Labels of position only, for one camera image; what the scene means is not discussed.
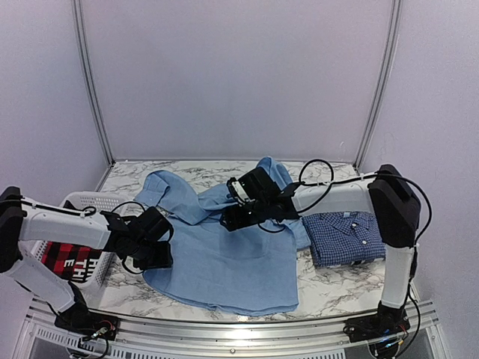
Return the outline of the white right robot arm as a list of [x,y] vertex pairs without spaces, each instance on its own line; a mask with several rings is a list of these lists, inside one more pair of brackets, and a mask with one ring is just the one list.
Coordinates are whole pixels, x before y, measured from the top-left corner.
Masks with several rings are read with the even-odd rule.
[[407,297],[416,252],[421,201],[416,186],[402,177],[395,166],[350,179],[293,182],[280,188],[263,169],[255,168],[227,188],[236,203],[222,210],[220,223],[232,232],[262,224],[282,222],[328,212],[369,212],[376,218],[385,244],[385,284],[380,303],[384,306],[371,318],[370,327],[386,335],[400,322],[400,309]]

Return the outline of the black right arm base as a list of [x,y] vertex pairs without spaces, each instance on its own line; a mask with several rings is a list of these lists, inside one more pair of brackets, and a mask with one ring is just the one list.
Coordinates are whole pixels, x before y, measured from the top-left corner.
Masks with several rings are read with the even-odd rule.
[[405,311],[406,301],[407,299],[399,307],[392,307],[385,305],[381,300],[375,314],[347,319],[343,332],[351,343],[389,337],[393,334],[401,334],[401,338],[405,340],[411,328]]

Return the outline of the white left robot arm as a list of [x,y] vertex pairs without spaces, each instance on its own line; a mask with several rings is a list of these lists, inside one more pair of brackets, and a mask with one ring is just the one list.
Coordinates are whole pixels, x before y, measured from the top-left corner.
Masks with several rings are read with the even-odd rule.
[[50,271],[21,248],[21,242],[57,242],[114,253],[130,258],[139,271],[169,269],[173,265],[172,224],[156,208],[138,216],[122,216],[115,210],[76,210],[50,206],[23,197],[9,187],[1,195],[1,273],[20,283],[65,313],[67,323],[79,333],[94,327],[77,289]]

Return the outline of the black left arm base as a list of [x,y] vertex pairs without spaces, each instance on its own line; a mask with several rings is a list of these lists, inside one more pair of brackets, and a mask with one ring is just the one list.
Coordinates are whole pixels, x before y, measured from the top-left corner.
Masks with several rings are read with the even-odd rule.
[[119,318],[91,311],[81,292],[75,292],[73,305],[55,315],[54,325],[66,331],[82,334],[86,340],[101,337],[114,340],[118,332]]

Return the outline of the light blue long sleeve shirt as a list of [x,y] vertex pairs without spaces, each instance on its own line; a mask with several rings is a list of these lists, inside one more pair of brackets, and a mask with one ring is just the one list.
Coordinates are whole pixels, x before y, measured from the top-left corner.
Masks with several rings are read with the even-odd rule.
[[296,252],[310,244],[300,220],[230,232],[219,222],[221,211],[234,203],[224,183],[198,194],[184,178],[165,170],[147,175],[135,201],[166,210],[174,228],[172,267],[143,274],[157,292],[246,316],[298,307]]

